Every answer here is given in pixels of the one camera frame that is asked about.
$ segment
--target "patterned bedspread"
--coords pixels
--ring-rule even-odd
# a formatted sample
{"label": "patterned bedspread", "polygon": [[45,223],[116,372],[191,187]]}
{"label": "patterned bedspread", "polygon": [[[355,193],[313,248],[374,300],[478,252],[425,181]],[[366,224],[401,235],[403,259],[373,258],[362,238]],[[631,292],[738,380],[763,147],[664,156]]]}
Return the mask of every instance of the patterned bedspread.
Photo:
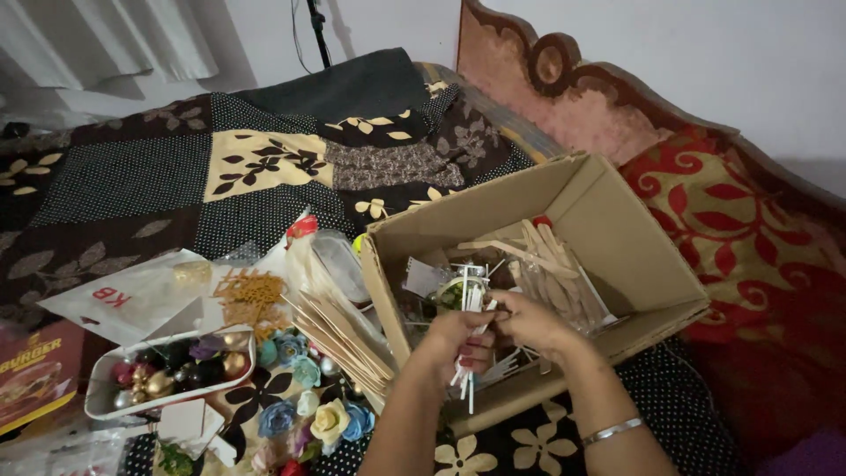
{"label": "patterned bedspread", "polygon": [[[322,228],[353,239],[375,220],[562,152],[478,91],[438,82],[429,92],[419,108],[337,124],[211,93],[0,155],[0,318],[43,324],[55,317],[37,301],[183,247],[209,259],[247,241],[266,252],[306,207]],[[734,471],[730,437],[680,342],[618,372],[682,473]],[[233,473],[250,470],[262,402],[298,391],[289,369],[261,369],[246,387],[212,397],[231,418],[224,436],[241,460]],[[571,409],[564,394],[447,438],[438,474],[585,473]],[[366,442],[344,443],[312,471],[354,473]],[[151,452],[137,440],[126,473],[151,473]],[[195,473],[224,472],[207,459]]]}

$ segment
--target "silver bangle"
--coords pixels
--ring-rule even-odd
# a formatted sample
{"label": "silver bangle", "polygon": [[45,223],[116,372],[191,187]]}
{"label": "silver bangle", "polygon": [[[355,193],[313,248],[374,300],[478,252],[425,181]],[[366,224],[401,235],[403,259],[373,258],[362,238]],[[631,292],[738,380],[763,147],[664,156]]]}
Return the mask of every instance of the silver bangle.
{"label": "silver bangle", "polygon": [[596,433],[590,434],[582,439],[582,447],[587,448],[589,445],[593,445],[599,440],[605,440],[609,436],[617,433],[623,433],[627,429],[637,428],[642,424],[643,420],[641,420],[640,417],[637,417],[630,419],[628,422],[622,422],[619,425],[614,425],[611,428],[597,431]]}

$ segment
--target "cream artificial rose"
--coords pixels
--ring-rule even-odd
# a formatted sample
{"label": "cream artificial rose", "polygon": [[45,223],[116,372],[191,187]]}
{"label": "cream artificial rose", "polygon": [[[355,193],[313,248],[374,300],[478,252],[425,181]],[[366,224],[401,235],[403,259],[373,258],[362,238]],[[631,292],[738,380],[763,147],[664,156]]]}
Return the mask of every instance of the cream artificial rose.
{"label": "cream artificial rose", "polygon": [[301,417],[310,417],[317,411],[317,406],[320,405],[320,397],[311,390],[306,390],[299,395],[297,401],[297,414]]}
{"label": "cream artificial rose", "polygon": [[323,443],[331,445],[349,425],[349,415],[343,408],[343,403],[336,398],[326,405],[317,408],[315,421],[311,424],[311,434]]}

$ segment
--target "tripod stand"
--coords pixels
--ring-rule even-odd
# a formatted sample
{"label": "tripod stand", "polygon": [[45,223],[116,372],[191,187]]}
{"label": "tripod stand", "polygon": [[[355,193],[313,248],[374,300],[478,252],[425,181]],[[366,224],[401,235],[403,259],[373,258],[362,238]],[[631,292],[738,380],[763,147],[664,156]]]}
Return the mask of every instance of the tripod stand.
{"label": "tripod stand", "polygon": [[320,48],[320,56],[323,59],[323,69],[332,66],[329,63],[329,50],[326,48],[326,41],[323,40],[323,24],[326,23],[326,17],[317,12],[315,0],[305,0],[309,4],[309,14],[311,14],[311,28],[315,31],[317,38],[317,47]]}

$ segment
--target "hand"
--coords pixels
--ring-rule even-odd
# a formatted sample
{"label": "hand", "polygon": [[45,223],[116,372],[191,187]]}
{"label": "hand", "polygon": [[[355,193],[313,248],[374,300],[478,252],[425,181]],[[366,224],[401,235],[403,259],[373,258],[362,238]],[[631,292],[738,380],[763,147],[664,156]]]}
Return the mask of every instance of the hand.
{"label": "hand", "polygon": [[544,358],[561,363],[562,351],[575,344],[592,344],[560,316],[539,302],[518,292],[488,291],[491,299],[503,304],[509,313],[497,315],[494,329],[514,339],[518,346],[535,349]]}
{"label": "hand", "polygon": [[455,359],[459,356],[461,366],[478,374],[485,373],[491,367],[491,347],[495,335],[492,330],[481,335],[470,334],[473,329],[489,324],[499,314],[505,313],[452,311],[436,317],[426,337],[411,354],[409,363],[430,368],[445,385],[455,376]]}

